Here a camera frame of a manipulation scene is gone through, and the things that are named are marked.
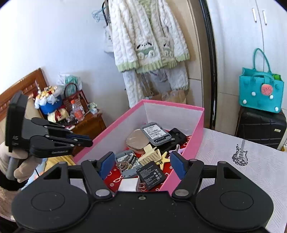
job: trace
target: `red woven basket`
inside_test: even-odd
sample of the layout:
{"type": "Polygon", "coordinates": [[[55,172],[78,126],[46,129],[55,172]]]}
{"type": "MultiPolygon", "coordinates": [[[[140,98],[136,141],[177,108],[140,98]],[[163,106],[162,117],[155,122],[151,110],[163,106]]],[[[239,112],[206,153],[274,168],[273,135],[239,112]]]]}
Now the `red woven basket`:
{"type": "Polygon", "coordinates": [[[66,110],[67,110],[68,113],[70,114],[70,112],[72,111],[72,104],[71,104],[71,101],[72,101],[72,100],[75,100],[75,102],[76,102],[79,106],[82,106],[82,103],[81,103],[81,101],[80,101],[80,98],[81,98],[81,97],[85,100],[86,105],[88,104],[88,102],[87,102],[87,99],[86,99],[86,97],[85,97],[85,94],[84,94],[83,90],[78,91],[78,87],[77,87],[76,84],[74,84],[74,83],[69,83],[69,84],[67,84],[67,86],[65,87],[65,90],[64,90],[64,97],[65,97],[65,98],[63,99],[63,104],[66,106],[66,110]],[[70,96],[68,96],[68,97],[66,97],[66,89],[67,89],[67,86],[68,86],[68,85],[71,85],[71,84],[76,86],[76,93],[75,93],[75,94],[72,94],[72,95],[70,95],[70,96]]]}

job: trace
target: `teal felt bag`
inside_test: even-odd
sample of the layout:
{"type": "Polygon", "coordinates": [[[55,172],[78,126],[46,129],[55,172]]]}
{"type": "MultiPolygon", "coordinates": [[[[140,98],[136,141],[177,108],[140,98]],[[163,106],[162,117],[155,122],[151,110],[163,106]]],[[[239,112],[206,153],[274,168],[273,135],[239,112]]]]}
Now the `teal felt bag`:
{"type": "Polygon", "coordinates": [[[264,52],[257,48],[253,53],[253,69],[243,68],[239,76],[239,103],[241,106],[278,113],[281,110],[284,82],[281,76],[273,74],[264,52]],[[268,72],[258,72],[255,56],[260,51],[268,65],[268,72]]]}

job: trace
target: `black plastic case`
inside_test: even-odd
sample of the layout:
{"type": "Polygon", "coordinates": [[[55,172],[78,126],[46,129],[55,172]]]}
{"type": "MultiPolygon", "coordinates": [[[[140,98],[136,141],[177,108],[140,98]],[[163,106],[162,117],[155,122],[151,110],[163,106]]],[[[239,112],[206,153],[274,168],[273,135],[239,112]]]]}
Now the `black plastic case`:
{"type": "Polygon", "coordinates": [[[287,127],[282,110],[271,113],[241,107],[235,136],[277,149],[287,127]]]}

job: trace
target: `person's hand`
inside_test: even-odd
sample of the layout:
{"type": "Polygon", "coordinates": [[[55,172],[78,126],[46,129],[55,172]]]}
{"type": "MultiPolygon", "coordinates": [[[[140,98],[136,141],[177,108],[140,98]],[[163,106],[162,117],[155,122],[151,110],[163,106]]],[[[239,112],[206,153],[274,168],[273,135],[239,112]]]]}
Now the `person's hand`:
{"type": "Polygon", "coordinates": [[[18,180],[19,183],[29,179],[36,167],[42,163],[42,159],[40,158],[36,158],[34,156],[30,156],[28,158],[28,153],[21,149],[13,149],[13,151],[9,153],[8,147],[5,146],[5,142],[3,142],[0,145],[0,170],[4,175],[6,175],[8,169],[10,157],[17,159],[26,159],[14,171],[14,177],[18,180]]]}

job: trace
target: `blue bucket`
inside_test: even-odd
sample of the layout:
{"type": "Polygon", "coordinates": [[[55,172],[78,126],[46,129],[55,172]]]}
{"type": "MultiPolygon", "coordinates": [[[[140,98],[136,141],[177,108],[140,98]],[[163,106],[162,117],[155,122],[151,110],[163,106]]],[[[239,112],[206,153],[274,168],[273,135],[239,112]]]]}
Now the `blue bucket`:
{"type": "Polygon", "coordinates": [[[40,106],[40,109],[42,110],[43,114],[48,115],[48,113],[52,113],[56,109],[61,107],[61,105],[63,104],[61,96],[58,96],[56,99],[58,99],[59,101],[56,101],[56,103],[54,103],[53,105],[46,103],[45,106],[40,106]]]}

